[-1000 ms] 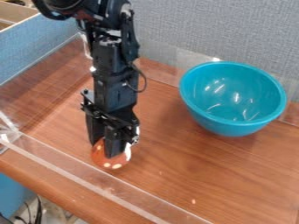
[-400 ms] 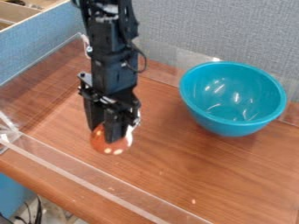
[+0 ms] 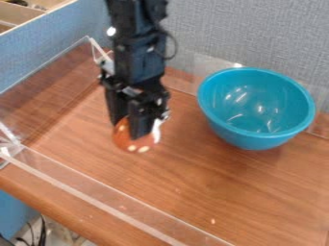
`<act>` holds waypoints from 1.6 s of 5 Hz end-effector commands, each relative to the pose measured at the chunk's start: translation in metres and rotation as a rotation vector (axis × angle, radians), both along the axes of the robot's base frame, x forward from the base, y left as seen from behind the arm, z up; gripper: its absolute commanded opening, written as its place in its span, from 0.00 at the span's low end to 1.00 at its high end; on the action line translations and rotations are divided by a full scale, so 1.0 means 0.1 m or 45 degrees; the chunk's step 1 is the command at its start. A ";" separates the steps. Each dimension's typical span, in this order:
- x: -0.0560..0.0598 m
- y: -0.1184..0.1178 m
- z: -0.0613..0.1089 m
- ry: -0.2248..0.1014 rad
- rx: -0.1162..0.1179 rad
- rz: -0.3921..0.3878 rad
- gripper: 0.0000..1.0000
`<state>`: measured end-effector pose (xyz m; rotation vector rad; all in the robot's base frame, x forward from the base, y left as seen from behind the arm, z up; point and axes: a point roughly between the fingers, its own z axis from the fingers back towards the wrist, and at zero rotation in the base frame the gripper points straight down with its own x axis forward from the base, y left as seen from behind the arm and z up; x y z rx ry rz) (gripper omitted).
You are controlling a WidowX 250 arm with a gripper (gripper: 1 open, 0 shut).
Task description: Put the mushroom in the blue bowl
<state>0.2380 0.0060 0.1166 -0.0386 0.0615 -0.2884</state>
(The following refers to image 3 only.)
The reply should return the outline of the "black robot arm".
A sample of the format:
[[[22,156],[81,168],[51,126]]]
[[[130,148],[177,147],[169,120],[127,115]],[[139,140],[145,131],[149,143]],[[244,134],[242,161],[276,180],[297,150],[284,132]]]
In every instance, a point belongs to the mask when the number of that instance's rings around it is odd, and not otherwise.
[[[129,121],[129,136],[151,133],[157,120],[169,117],[170,92],[161,83],[166,66],[169,33],[161,27],[167,0],[106,0],[111,23],[115,61],[102,69],[101,83],[111,122]]]

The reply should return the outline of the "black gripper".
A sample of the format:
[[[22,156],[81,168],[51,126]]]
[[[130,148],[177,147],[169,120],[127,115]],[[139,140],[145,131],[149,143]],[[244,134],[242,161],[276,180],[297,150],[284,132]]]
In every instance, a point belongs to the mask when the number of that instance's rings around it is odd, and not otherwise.
[[[170,94],[161,83],[166,65],[166,35],[114,37],[115,71],[102,67],[102,84],[111,122],[127,115],[134,140],[150,134],[154,120],[167,111]]]

